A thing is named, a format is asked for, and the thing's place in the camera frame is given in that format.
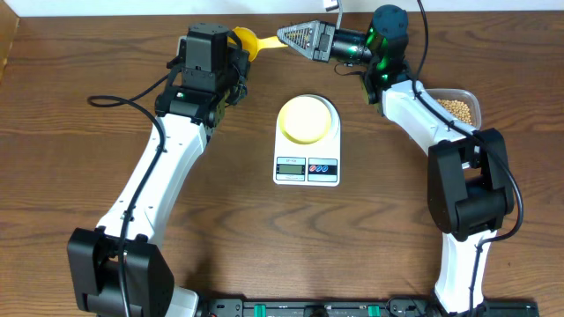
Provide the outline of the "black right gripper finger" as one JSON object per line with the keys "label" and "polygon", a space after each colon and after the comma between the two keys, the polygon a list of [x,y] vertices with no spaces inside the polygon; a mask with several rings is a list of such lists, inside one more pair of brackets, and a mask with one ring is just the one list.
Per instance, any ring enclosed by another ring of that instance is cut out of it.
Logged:
{"label": "black right gripper finger", "polygon": [[297,53],[299,53],[300,55],[303,55],[309,60],[312,61],[326,60],[326,58],[323,55],[323,52],[318,47],[316,47],[315,45],[311,45],[310,43],[307,43],[305,47],[302,47],[296,43],[288,43],[287,46],[293,49],[294,51],[296,51]]}
{"label": "black right gripper finger", "polygon": [[303,22],[291,26],[283,26],[277,30],[278,39],[285,43],[296,43],[305,47],[307,43],[312,45],[315,33],[320,25],[318,20]]}

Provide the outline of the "yellow measuring scoop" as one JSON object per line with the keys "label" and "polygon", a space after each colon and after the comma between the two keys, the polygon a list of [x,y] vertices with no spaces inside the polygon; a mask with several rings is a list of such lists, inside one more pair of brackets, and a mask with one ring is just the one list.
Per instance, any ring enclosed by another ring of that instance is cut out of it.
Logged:
{"label": "yellow measuring scoop", "polygon": [[278,39],[277,36],[259,39],[256,34],[246,28],[237,26],[229,33],[228,41],[238,48],[241,44],[241,52],[235,52],[238,57],[246,58],[249,62],[253,62],[258,53],[264,49],[271,48],[287,48],[288,45]]}

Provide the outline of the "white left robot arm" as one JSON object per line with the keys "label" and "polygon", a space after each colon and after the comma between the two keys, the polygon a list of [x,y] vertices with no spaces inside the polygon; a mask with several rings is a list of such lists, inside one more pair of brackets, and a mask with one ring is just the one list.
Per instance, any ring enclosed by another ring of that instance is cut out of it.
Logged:
{"label": "white left robot arm", "polygon": [[78,309],[97,316],[194,316],[199,296],[176,285],[160,249],[189,170],[228,106],[247,95],[249,52],[226,26],[198,23],[179,39],[150,112],[129,99],[94,95],[94,107],[129,105],[152,122],[122,193],[92,229],[76,229],[67,255]]}

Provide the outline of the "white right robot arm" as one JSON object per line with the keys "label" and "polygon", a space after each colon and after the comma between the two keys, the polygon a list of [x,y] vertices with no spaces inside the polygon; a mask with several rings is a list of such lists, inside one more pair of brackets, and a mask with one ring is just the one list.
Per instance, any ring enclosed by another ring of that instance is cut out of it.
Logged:
{"label": "white right robot arm", "polygon": [[482,278],[491,244],[514,236],[523,223],[523,197],[497,129],[480,130],[447,111],[405,59],[405,10],[378,7],[366,32],[312,20],[278,29],[278,39],[316,62],[364,66],[364,99],[394,122],[427,155],[427,206],[442,231],[441,273],[434,287],[447,315],[483,311]]}

